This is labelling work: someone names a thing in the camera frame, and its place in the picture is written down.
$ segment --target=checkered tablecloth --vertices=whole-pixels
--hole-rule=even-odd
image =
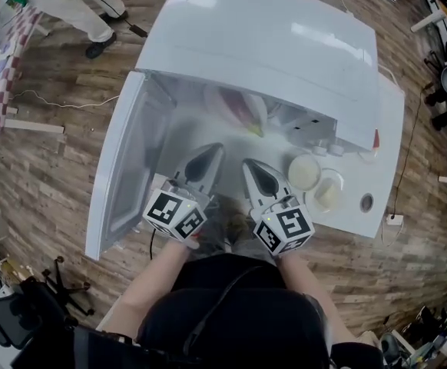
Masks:
[[[21,7],[18,7],[17,10],[19,13],[7,26],[7,30],[5,28],[2,29],[2,32],[6,32],[6,36],[0,42],[0,47],[2,47],[7,45],[15,35],[18,37],[14,53],[8,57],[5,67],[0,72],[0,131],[5,124],[8,97],[15,77],[15,70],[25,45],[31,37],[35,25],[41,18],[41,12],[30,5],[22,8],[22,12],[20,12]]]

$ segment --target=electrical outlet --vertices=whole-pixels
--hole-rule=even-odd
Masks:
[[[404,216],[402,214],[388,214],[386,217],[386,224],[387,225],[401,225],[403,217]]]

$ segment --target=round knob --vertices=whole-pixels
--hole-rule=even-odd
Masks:
[[[333,156],[341,157],[343,156],[343,153],[345,153],[345,148],[343,146],[331,144],[328,147],[328,153]]]

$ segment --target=open lid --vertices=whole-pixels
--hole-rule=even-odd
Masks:
[[[98,260],[141,221],[173,110],[153,79],[130,72],[95,175],[85,242],[88,257]]]
[[[336,119],[340,138],[372,148],[376,33],[318,0],[167,0],[136,67],[306,107]]]

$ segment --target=white pants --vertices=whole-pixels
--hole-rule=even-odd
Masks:
[[[92,1],[113,18],[117,18],[125,10],[121,0],[104,0],[107,4],[102,0]],[[114,30],[99,18],[83,0],[28,0],[28,2],[46,14],[60,18],[86,32],[93,42],[107,41],[113,35]]]

